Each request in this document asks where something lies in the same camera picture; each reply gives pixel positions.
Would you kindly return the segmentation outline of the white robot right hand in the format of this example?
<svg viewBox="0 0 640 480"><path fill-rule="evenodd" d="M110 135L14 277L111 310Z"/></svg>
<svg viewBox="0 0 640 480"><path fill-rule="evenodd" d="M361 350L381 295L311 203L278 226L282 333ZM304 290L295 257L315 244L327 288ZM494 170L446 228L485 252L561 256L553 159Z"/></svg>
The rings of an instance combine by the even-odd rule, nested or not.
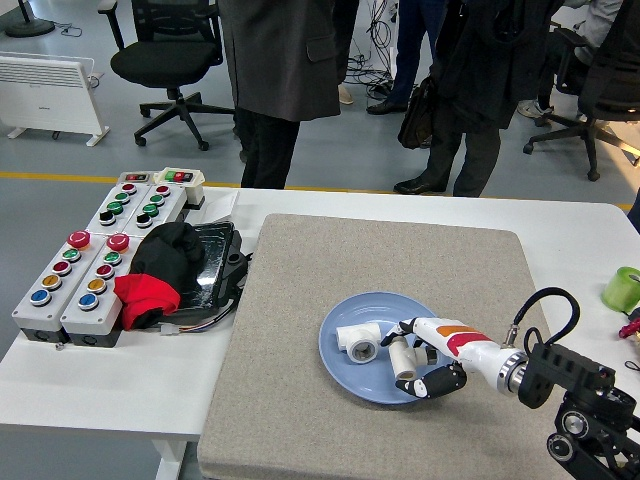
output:
<svg viewBox="0 0 640 480"><path fill-rule="evenodd" d="M436 317L402 320L382 337L380 345L386 347L395 338L408 334L415 334L453 362L416 380L398 380L398 389L421 399L438 398L461 389L467 372L479 372L489 385L501 393L510 393L509 369L503 367L513 349L502 349L484 333L458 320Z"/></svg>

